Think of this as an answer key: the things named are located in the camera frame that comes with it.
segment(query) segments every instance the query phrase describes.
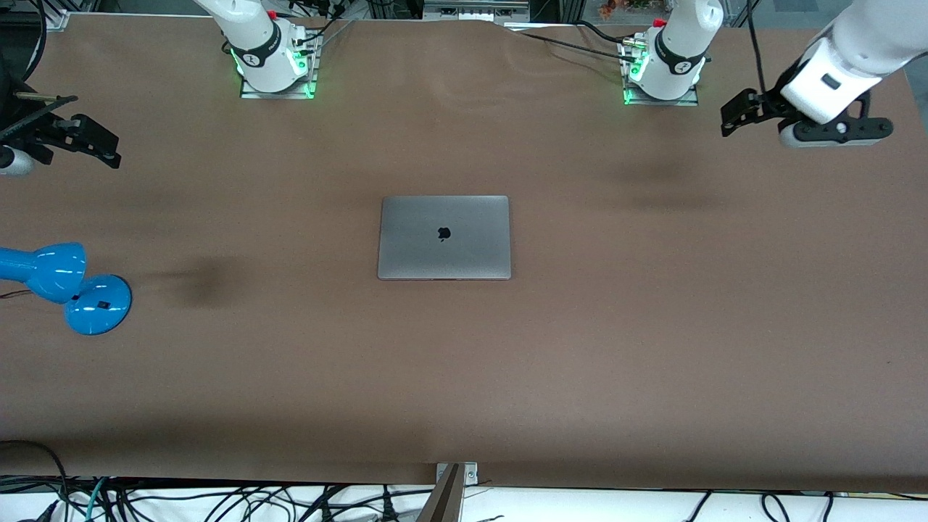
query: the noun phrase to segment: wire bundle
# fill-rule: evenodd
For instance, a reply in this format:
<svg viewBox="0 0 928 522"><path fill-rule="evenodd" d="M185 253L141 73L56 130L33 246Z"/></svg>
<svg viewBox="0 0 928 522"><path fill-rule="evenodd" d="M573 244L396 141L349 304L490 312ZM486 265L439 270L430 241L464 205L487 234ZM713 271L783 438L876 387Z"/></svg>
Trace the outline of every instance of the wire bundle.
<svg viewBox="0 0 928 522"><path fill-rule="evenodd" d="M329 501L338 493L348 489L346 484L317 484L317 483L279 483L279 482L251 482L242 486L238 482L217 481L217 480L180 480L171 478L155 479L136 479L136 478L117 478L117 477L93 477L79 478L68 476L65 472L64 465L59 457L46 445L32 442L30 440L0 440L0 449L6 446L23 446L41 450L52 458L55 467L58 469L57 477L42 476L0 476L0 493L22 493L26 491L52 490L58 494L58 498L64 503L64 520L69 519L70 509L76 510L85 521L100 520L105 522L155 522L150 516L146 515L138 507L138 502L143 501L191 501L215 497L220 499L206 516L203 522L220 522L237 506L245 504L244 516L241 520L249 520L255 512L263 507L266 509L277 508L287 512L287 518L290 522L306 522L316 512L321 512L321 522L331 522L333 518L342 513L353 510L367 508L374 511L380 511L374 507L374 502L383 502L384 506L393 504L390 499L403 497L407 495L424 495L432 492L432 489L411 489L407 491L390 492L386 486L383 488L383 494L377 497L364 499L360 502L351 504L334 504ZM235 485L237 488L231 492L202 493L187 497L159 496L159 495L136 495L133 493L142 489L166 489L166 488L210 488L210 487L228 487ZM324 486L322 494L310 503L298 502L290 494L290 488L296 486ZM87 496L86 502L79 502L72 498L73 495L83 494ZM94 515L94 510L100 510L98 515Z"/></svg>

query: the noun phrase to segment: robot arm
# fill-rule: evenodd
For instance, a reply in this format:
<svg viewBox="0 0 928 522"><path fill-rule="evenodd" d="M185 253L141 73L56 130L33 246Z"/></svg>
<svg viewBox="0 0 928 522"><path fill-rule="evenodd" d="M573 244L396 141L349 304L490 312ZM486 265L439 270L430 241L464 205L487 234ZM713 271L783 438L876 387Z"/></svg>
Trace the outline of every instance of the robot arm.
<svg viewBox="0 0 928 522"><path fill-rule="evenodd" d="M51 164L52 147L119 168L116 135L84 114L65 120L53 112L76 99L37 94L13 77L0 52L0 176L25 176L36 162Z"/></svg>
<svg viewBox="0 0 928 522"><path fill-rule="evenodd" d="M705 52L723 18L718 0L680 0L665 26L635 35L645 53L629 80L652 98L682 97L699 81Z"/></svg>
<svg viewBox="0 0 928 522"><path fill-rule="evenodd" d="M871 145L893 132L869 117L870 89L928 51L928 2L856 0L766 93L745 89L722 108L722 136L781 118L788 147ZM859 115L847 112L860 102Z"/></svg>
<svg viewBox="0 0 928 522"><path fill-rule="evenodd" d="M282 91L309 71L296 59L307 52L306 28L272 20L260 0L194 0L209 12L232 46L238 69L255 89Z"/></svg>

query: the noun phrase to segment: black cable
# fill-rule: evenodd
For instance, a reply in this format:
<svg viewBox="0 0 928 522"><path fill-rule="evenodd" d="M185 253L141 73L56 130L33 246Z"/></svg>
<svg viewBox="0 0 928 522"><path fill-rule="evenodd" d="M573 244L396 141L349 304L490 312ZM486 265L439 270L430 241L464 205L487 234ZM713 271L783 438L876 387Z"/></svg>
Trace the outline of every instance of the black cable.
<svg viewBox="0 0 928 522"><path fill-rule="evenodd" d="M432 492L431 489L411 489L411 490L409 490L409 491L397 491L397 492L394 492L394 493L390 493L390 496L395 498L395 497L405 497L406 495L424 495L424 494L431 493L431 492ZM331 522L336 516L341 515L342 513L346 512L346 511L348 511L348 510L350 510L350 509L357 509L357 508L361 508L361 507L370 507L370 506L368 506L368 504L370 504L371 502L376 502L376 501L379 501L379 500L383 500L384 498L386 498L386 496L385 496L385 495L381 495L381 496L379 496L379 497L373 497L373 498L370 498L370 499L367 499L367 500L364 500L364 501L361 501L361 502L355 502L355 503L353 503L353 504L346 505L346 506L343 507L342 509L340 509L340 510L336 511L334 514L332 514L331 517L329 517L329 518L323 518L323 519L321 520L321 522Z"/></svg>
<svg viewBox="0 0 928 522"><path fill-rule="evenodd" d="M399 514L393 509L393 500L390 495L390 488L383 485L383 516L380 518L383 522L399 522Z"/></svg>
<svg viewBox="0 0 928 522"><path fill-rule="evenodd" d="M618 59L621 61L635 61L635 59L629 56L619 56L613 53L607 53L607 52L599 51L597 49L591 49L589 47L576 46L574 44L568 44L567 42L562 42L561 40L554 40L553 38L547 38L546 36L538 36L537 34L529 34L526 32L519 32L519 34L523 36L528 36L529 38L534 38L535 40L541 40L542 42L549 42L551 44L557 44L559 46L570 47L573 49L586 51L587 53L593 53L595 55L601 55L601 56L605 56L605 57L609 57L613 59Z"/></svg>
<svg viewBox="0 0 928 522"><path fill-rule="evenodd" d="M18 489L4 489L3 491L0 491L0 493L2 494L25 493L26 491L36 489L40 486L44 486L44 484L33 484L31 486L24 486Z"/></svg>
<svg viewBox="0 0 928 522"><path fill-rule="evenodd" d="M338 485L338 486L332 486L331 488L329 486L326 486L325 489L322 490L322 494L319 495L319 498L315 499L313 503L310 505L310 507L306 508L306 511L303 512L303 515L300 516L297 522L306 522L306 520L308 520L309 517L313 515L313 513L318 511L319 507L322 506L323 502L328 502L329 499L331 499L338 493L344 491L345 489L348 489L348 486Z"/></svg>
<svg viewBox="0 0 928 522"><path fill-rule="evenodd" d="M218 504L216 504L216 505L213 507L213 509L210 510L210 513L208 513L208 514L206 515L206 518L203 519L203 522L210 522L210 518L213 517L213 514L214 514L215 512L219 511L219 507L220 507L220 506L222 506L222 505L223 505L224 503L226 503L227 501L232 500L232 497L234 497L234 496L236 496L236 495L238 495L238 494L240 494L240 493L242 493L242 492L244 492L244 491L245 491L245 488L238 488L238 489L236 489L235 491L232 491L231 493L227 493L227 494L226 494L226 497L225 497L222 501L220 501Z"/></svg>
<svg viewBox="0 0 928 522"><path fill-rule="evenodd" d="M255 489L254 491L248 491L248 492L244 492L244 491L243 491L243 492L242 492L242 495L241 495L241 498L238 499L238 500L235 501L235 502L232 502L232 505L228 506L228 507L226 508L226 510L216 518L215 522L219 522L220 520L222 520L226 515L229 514L229 512L231 512L233 509L235 509L235 506L239 505L239 504L242 503L242 502L248 502L248 498L251 497L252 495L254 495L255 493L264 493L264 494L266 494L266 495L270 495L269 492L264 491L264 488L259 488L259 489ZM211 515L212 513L214 513L214 511L211 511L210 514L207 515L207 517L206 517L206 519L205 519L205 522L209 522L209 519L210 519L209 517L210 517L210 515Z"/></svg>
<svg viewBox="0 0 928 522"><path fill-rule="evenodd" d="M135 522L141 522L138 519L138 515L135 513L135 511L133 511L135 507L132 505L131 502L129 502L129 493L126 491L122 492L122 503L125 505L126 508L128 508L129 514L132 515L132 518L135 520Z"/></svg>
<svg viewBox="0 0 928 522"><path fill-rule="evenodd" d="M24 127L24 126L26 126L26 125L28 125L28 124L31 124L31 123L34 122L35 120L38 120L39 118L45 116L46 114L50 113L51 111L54 111L54 110L57 109L58 107L61 107L62 105L66 105L66 104L71 103L71 102L73 102L73 101L77 101L77 97L76 97L76 96L58 97L58 99L56 99L55 101L53 101L53 102L49 103L48 105L44 106L42 109L39 109L38 111L33 112L32 114L23 116L18 122L16 122L16 123L12 124L11 126L5 128L3 131L0 131L0 141L3 141L4 139L6 139L7 137L9 137L10 135L12 135L13 133L15 133L16 131L20 130L22 127Z"/></svg>
<svg viewBox="0 0 928 522"><path fill-rule="evenodd" d="M777 506L780 507L780 512L783 513L783 520L778 520L774 518L773 515L767 510L767 499L773 499L777 503ZM783 502L780 502L780 498L773 493L764 493L760 496L760 506L764 509L764 515L770 519L771 522L790 522L790 514L786 513L786 508L783 506Z"/></svg>
<svg viewBox="0 0 928 522"><path fill-rule="evenodd" d="M294 520L294 522L295 522L295 521L296 521L296 518L297 518L297 513L296 513L296 506L297 506L297 504L296 504L296 501L293 500L293 495L290 494L290 489L289 489L289 488L284 489L284 494L287 495L287 501L290 503L290 507L293 509L293 520Z"/></svg>
<svg viewBox="0 0 928 522"><path fill-rule="evenodd" d="M304 5L301 4L300 2L290 2L290 9L293 9L293 6L299 7L300 10L301 10L307 17L309 17L309 18L312 18L312 17L313 17L313 15L309 14L309 11L306 10L306 6L304 6Z"/></svg>
<svg viewBox="0 0 928 522"><path fill-rule="evenodd" d="M696 517L699 516L699 512L702 510L702 506L705 504L705 501L709 500L710 495L712 495L712 490L707 489L705 494L699 500L699 503L696 504L696 508L693 509L693 512L690 514L690 518L687 518L683 522L693 522L696 520Z"/></svg>
<svg viewBox="0 0 928 522"><path fill-rule="evenodd" d="M760 59L760 46L757 43L757 33L754 31L754 8L748 0L745 8L748 10L748 31L751 32L751 46L754 48L754 63L757 64L757 82L760 84L761 94L767 93L767 83L764 81L764 66Z"/></svg>
<svg viewBox="0 0 928 522"><path fill-rule="evenodd" d="M22 75L23 83L32 76L32 73L35 72L35 68L38 67L39 60L42 59L42 55L45 53L45 41L48 40L48 21L45 19L45 4L42 3L42 0L32 0L32 5L39 10L39 25L42 33L39 34L39 41L35 44L35 52L32 56L32 61L29 62L29 67L26 68L26 72Z"/></svg>
<svg viewBox="0 0 928 522"><path fill-rule="evenodd" d="M586 21L586 20L578 20L578 21L574 22L574 25L582 25L582 26L588 28L588 29L589 29L590 31L592 31L593 33L596 33L596 36L598 36L599 38L602 38L603 40L605 40L605 41L607 41L607 42L612 42L612 43L614 43L614 44L621 44L621 43L622 43L622 39L623 39L623 38L626 38L626 36L609 36L608 34L604 33L603 31L600 31L600 30L599 30L599 27L593 25L592 23L590 23L590 22L588 22L588 21Z"/></svg>
<svg viewBox="0 0 928 522"><path fill-rule="evenodd" d="M0 446L6 446L6 445L13 445L13 446L19 445L19 446L29 446L31 448L36 448L38 450L42 450L45 453L47 453L48 456L51 457L53 461L55 461L55 467L58 469L58 474L61 477L61 492L58 495L64 498L64 518L63 519L71 520L69 518L69 513L68 513L68 508L71 503L71 501L68 499L68 496L69 496L68 495L68 477L67 477L67 474L64 472L64 464L61 463L61 459L59 459L58 455L54 451L52 451L51 448L47 447L45 444L42 444L41 442L34 442L32 440L21 440L21 439L0 440Z"/></svg>
<svg viewBox="0 0 928 522"><path fill-rule="evenodd" d="M125 515L125 504L122 502L122 495L125 493L125 489L118 489L116 491L116 511L119 511L119 516L122 522L129 522L129 517Z"/></svg>
<svg viewBox="0 0 928 522"><path fill-rule="evenodd" d="M305 38L305 39L303 39L303 40L297 40L297 41L296 41L296 45L297 45L297 46L301 46L301 45L305 44L306 42L312 42L312 41L315 40L316 38L322 36L322 34L326 31L326 29L328 29L329 27L331 27L331 25L332 25L333 23L335 23L335 20L338 20L338 19L339 19L339 17L332 17L331 20L329 20L329 23L327 23L326 25L323 25L323 26L322 26L322 29L315 30L315 31L317 31L316 34L313 34L313 35L310 36L309 38Z"/></svg>
<svg viewBox="0 0 928 522"><path fill-rule="evenodd" d="M268 495L267 495L266 497L264 497L264 498L261 499L260 501L256 502L256 504L258 504L258 505L257 505L256 507L253 507L253 508L251 507L251 501L247 501L247 502L248 502L248 508L245 510L247 519L248 519L248 520L251 520L251 514L252 514L252 513L254 513L255 511L257 511L263 504L265 504L265 503L270 503L270 502L271 502L271 499L277 497L281 492L283 492L284 489L286 489L286 488L280 488L280 489L278 489L278 490L277 490L276 492L274 492L274 493L268 493Z"/></svg>
<svg viewBox="0 0 928 522"><path fill-rule="evenodd" d="M102 490L97 494L100 503L103 504L103 519L115 522L116 515L113 514L113 505L110 502L110 492Z"/></svg>
<svg viewBox="0 0 928 522"><path fill-rule="evenodd" d="M834 493L827 491L825 496L828 497L828 503L825 504L825 513L821 516L821 522L828 522L828 517L831 515L831 507L834 505Z"/></svg>
<svg viewBox="0 0 928 522"><path fill-rule="evenodd" d="M29 295L32 293L32 290L17 290L14 292L7 292L6 294L0 294L0 299L12 299L13 297L19 297L21 295Z"/></svg>
<svg viewBox="0 0 928 522"><path fill-rule="evenodd" d="M228 497L227 491L217 491L215 493L202 493L200 495L190 495L189 497L164 497L160 495L146 495L144 497L134 497L129 502L138 501L194 501L197 499L207 499L210 497Z"/></svg>
<svg viewBox="0 0 928 522"><path fill-rule="evenodd" d="M893 496L893 497L899 497L900 499L910 500L910 501L928 501L928 498L925 498L925 497L913 497L911 495L904 495L902 493L886 493L886 494Z"/></svg>
<svg viewBox="0 0 928 522"><path fill-rule="evenodd" d="M129 511L132 512L132 517L135 519L135 522L139 522L138 518L139 518L140 516L141 516L142 518L144 518L144 519L146 520L146 522L155 522L154 520L152 520L151 518L149 518L147 515L145 515L145 514L142 513L141 511L139 511L139 510L138 510L135 506L133 506L131 503L126 504L126 507L128 507L128 508L129 508Z"/></svg>

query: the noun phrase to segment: cable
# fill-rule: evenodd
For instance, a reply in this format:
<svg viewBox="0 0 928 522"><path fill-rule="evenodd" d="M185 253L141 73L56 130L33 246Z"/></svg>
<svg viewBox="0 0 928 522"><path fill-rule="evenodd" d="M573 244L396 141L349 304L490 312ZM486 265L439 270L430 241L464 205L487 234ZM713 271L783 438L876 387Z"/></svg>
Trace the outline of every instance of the cable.
<svg viewBox="0 0 928 522"><path fill-rule="evenodd" d="M59 493L59 496L63 496L64 501L65 501L63 520L70 521L71 519L69 518L68 508L71 502L68 500L68 497L69 497L68 477L67 477L67 474L64 472L64 464L61 463L61 459L59 459L58 455L54 451L52 451L51 448L47 447L45 444L42 444L41 442L33 442L31 440L20 440L20 439L0 440L0 446L4 446L4 445L14 445L14 446L20 445L20 446L29 446L31 448L36 448L36 449L42 450L45 453L47 453L48 456L50 456L52 460L55 461L55 467L58 469L58 475L61 477L61 492Z"/></svg>
<svg viewBox="0 0 928 522"><path fill-rule="evenodd" d="M821 516L821 522L828 522L828 517L831 515L831 507L834 505L834 493L826 491L825 496L828 497L828 503L825 504L825 513Z"/></svg>
<svg viewBox="0 0 928 522"><path fill-rule="evenodd" d="M395 498L395 497L405 497L406 495L424 495L424 494L431 493L431 492L432 492L431 489L411 489L409 491L397 491L394 493L390 493L390 497ZM381 495L379 497L373 497L373 498L370 498L364 501L355 502L353 504L346 505L342 509L333 513L332 516L328 518L323 518L321 522L331 522L332 520L335 519L336 516L341 515L342 513L348 510L362 508L362 507L370 507L368 506L368 504L370 504L371 502L376 502L384 498L386 498L386 495Z"/></svg>
<svg viewBox="0 0 928 522"><path fill-rule="evenodd" d="M286 487L285 487L285 488L280 488L280 489L278 489L278 490L277 490L276 492L274 492L274 493L269 493L266 497L264 497L264 498L261 499L260 501L256 502L256 504L258 504L258 505L257 505L256 507L253 507L253 508L252 508L252 506L251 506L251 501L246 501L246 502L248 503L248 508L245 510L245 518L247 518L248 520L251 520L251 514L252 514L252 513L254 513L255 511L257 511L258 508L260 508L262 504L265 504L265 503L273 503L273 502L271 502L271 499L277 497L280 493L283 492L284 489L286 489ZM288 518L288 520L290 519L290 511L287 512L287 518Z"/></svg>
<svg viewBox="0 0 928 522"><path fill-rule="evenodd" d="M208 514L206 515L206 518L203 519L203 522L210 522L210 518L213 516L213 514L214 514L215 512L219 511L219 507L220 507L221 505L223 505L224 503L226 503L226 501L231 500L233 496L238 495L238 494L240 494L240 493L242 493L242 492L244 492L244 491L245 491L245 488L238 488L238 489L236 489L235 491L232 491L231 493L227 493L227 494L226 494L226 497L225 497L222 501L220 501L218 504L216 504L216 505L213 507L212 510L210 510L210 513L208 513Z"/></svg>
<svg viewBox="0 0 928 522"><path fill-rule="evenodd" d="M709 500L710 495L712 495L712 490L707 489L705 494L699 500L699 503L696 504L696 508L693 509L693 512L690 514L690 518L687 518L683 522L694 522L696 517L699 516L699 512L702 510L702 506L705 504L705 501Z"/></svg>
<svg viewBox="0 0 928 522"><path fill-rule="evenodd" d="M757 33L754 31L754 8L748 0L745 8L748 10L748 31L751 32L751 46L754 48L754 63L757 64L757 82L760 84L761 94L767 93L767 83L764 82L764 66L760 59L760 46L757 43Z"/></svg>
<svg viewBox="0 0 928 522"><path fill-rule="evenodd" d="M343 485L332 486L331 488L326 486L326 488L323 489L322 494L319 495L319 498L315 499L312 505L306 508L306 511L303 513L302 516L300 516L300 519L297 520L297 522L306 522L306 520L308 520L309 517L313 515L313 513L318 511L319 507L322 506L323 502L328 502L329 499L331 499L338 493L344 491L345 489L348 489L348 487L343 486Z"/></svg>
<svg viewBox="0 0 928 522"><path fill-rule="evenodd" d="M621 61L635 61L635 59L629 56L619 56L613 53L606 53L603 51L599 51L597 49L591 49L589 47L575 46L574 44L568 44L567 42L562 42L561 40L554 40L553 38L547 38L546 36L538 36L537 34L529 34L525 32L520 32L519 34L523 36L528 36L529 38L534 38L535 40L541 40L542 42L550 42L551 44L557 44L559 46L570 47L573 49L586 51L587 53L593 53L595 55L601 55L601 56L605 56L605 57L609 57L613 59L618 59Z"/></svg>
<svg viewBox="0 0 928 522"><path fill-rule="evenodd" d="M103 483L107 481L107 478L104 476L100 478L97 482L97 485L94 486L93 492L90 493L90 500L87 501L87 513L84 515L84 522L90 522L93 519L94 512L94 502L97 501L97 495L100 494L100 488L103 487Z"/></svg>
<svg viewBox="0 0 928 522"><path fill-rule="evenodd" d="M312 18L313 15L309 14L309 11L306 10L306 7L300 2L290 2L290 9L293 9L293 6L299 7L300 10L309 18Z"/></svg>
<svg viewBox="0 0 928 522"><path fill-rule="evenodd" d="M899 497L900 499L906 499L909 501L928 501L928 498L925 498L925 497L913 497L911 495L904 495L902 493L886 493L886 494L893 496L893 497Z"/></svg>
<svg viewBox="0 0 928 522"><path fill-rule="evenodd" d="M297 45L297 46L301 46L301 45L305 44L306 42L312 42L313 40L315 40L315 39L318 38L319 36L322 36L322 33L324 33L324 32L326 31L326 29L328 29L329 27L331 27L331 25L332 25L333 23L335 23L335 20L338 20L338 19L339 19L339 17L334 17L334 16L333 16L333 17L331 18L331 20L329 20L329 23L327 23L326 25L323 25L323 26L322 26L322 29L316 30L316 31L317 31L316 34L313 34L313 35L310 36L309 38L305 38L305 39L303 39L303 40L297 40L297 41L296 41L296 45Z"/></svg>
<svg viewBox="0 0 928 522"><path fill-rule="evenodd" d="M45 4L43 4L42 0L32 0L32 5L39 10L39 24L42 33L39 34L39 40L35 43L35 51L32 53L32 60L29 62L29 67L26 68L26 72L22 75L23 83L35 72L35 68L39 65L39 60L42 59L42 55L45 53L45 41L48 40L48 21L45 19Z"/></svg>
<svg viewBox="0 0 928 522"><path fill-rule="evenodd" d="M383 522L399 522L399 515L393 508L393 499L390 496L390 488L383 485L383 516L380 518Z"/></svg>
<svg viewBox="0 0 928 522"><path fill-rule="evenodd" d="M116 510L119 511L122 522L129 522L129 517L125 515L125 504L122 502L122 495L124 493L125 489L116 491Z"/></svg>
<svg viewBox="0 0 928 522"><path fill-rule="evenodd" d="M71 103L73 101L77 101L76 96L58 97L58 99L44 106L42 109L39 109L38 111L33 112L32 114L29 114L27 116L23 116L22 119L20 119L18 122L5 128L3 131L0 131L0 141L8 138L10 135L20 130L22 127L28 124L31 124L35 120L38 120L39 118L45 116L51 111L54 111L58 107L61 107L62 105L67 105L68 103Z"/></svg>
<svg viewBox="0 0 928 522"><path fill-rule="evenodd" d="M19 297L21 295L29 295L32 293L32 290L17 290L14 292L7 292L6 294L0 294L0 299L12 299L13 297Z"/></svg>
<svg viewBox="0 0 928 522"><path fill-rule="evenodd" d="M780 512L783 513L783 520L774 518L773 515L767 510L767 499L770 498L772 498L777 503L777 506L780 507ZM790 522L790 514L786 513L786 508L783 507L783 502L780 502L780 498L778 498L777 495L774 495L773 493L764 493L760 496L760 506L764 509L764 515L766 515L771 522Z"/></svg>
<svg viewBox="0 0 928 522"><path fill-rule="evenodd" d="M339 34L341 34L342 31L344 31L345 29L348 29L348 26L350 26L353 22L354 22L354 20L348 20L348 21L346 21L345 24L342 25L342 26L339 28L339 30L335 32L335 34L333 34L333 35L330 36L329 38L326 38L326 41L323 42L322 44L320 44L320 45L319 45L319 48L321 49L322 47L325 47L325 46L327 46L329 43L331 43L331 41L334 40L336 36L338 36Z"/></svg>
<svg viewBox="0 0 928 522"><path fill-rule="evenodd" d="M103 504L103 517L108 521L115 522L116 515L113 514L113 502L110 500L109 491L100 491L102 496L98 496L100 502Z"/></svg>
<svg viewBox="0 0 928 522"><path fill-rule="evenodd" d="M612 43L614 43L614 44L621 44L621 43L622 43L622 39L627 37L627 36L620 36L620 37L609 36L608 34L606 34L606 33L602 32L602 31L600 31L600 30L599 30L599 27L593 25L592 23L590 23L590 22L588 22L588 21L586 21L586 20L578 20L578 21L574 22L574 25L578 25L578 26L582 25L582 26L588 28L588 29L589 29L590 31L592 31L593 33L596 33L596 36L598 36L599 38L602 38L603 40L605 40L605 41L607 41L607 42L612 42Z"/></svg>

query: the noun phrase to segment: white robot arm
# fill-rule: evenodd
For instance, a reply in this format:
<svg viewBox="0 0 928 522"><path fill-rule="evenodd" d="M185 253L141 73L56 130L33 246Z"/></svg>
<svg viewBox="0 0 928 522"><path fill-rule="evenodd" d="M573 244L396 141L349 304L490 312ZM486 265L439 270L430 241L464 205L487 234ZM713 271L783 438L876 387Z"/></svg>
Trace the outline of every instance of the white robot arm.
<svg viewBox="0 0 928 522"><path fill-rule="evenodd" d="M871 145L892 123L868 115L870 89L928 52L928 2L855 0L765 93L745 89L722 108L722 136L744 124L782 118L789 147ZM860 102L860 114L847 113Z"/></svg>
<svg viewBox="0 0 928 522"><path fill-rule="evenodd" d="M635 37L644 41L646 56L629 80L652 98L682 97L699 81L705 52L722 27L725 11L718 0L680 0L663 27Z"/></svg>
<svg viewBox="0 0 928 522"><path fill-rule="evenodd" d="M923 0L857 0L812 40L783 97L812 120L830 122L928 50L926 24Z"/></svg>
<svg viewBox="0 0 928 522"><path fill-rule="evenodd" d="M306 29L284 19L271 20L260 0L194 0L206 9L232 46L242 76L255 89L282 91L309 71L297 60Z"/></svg>

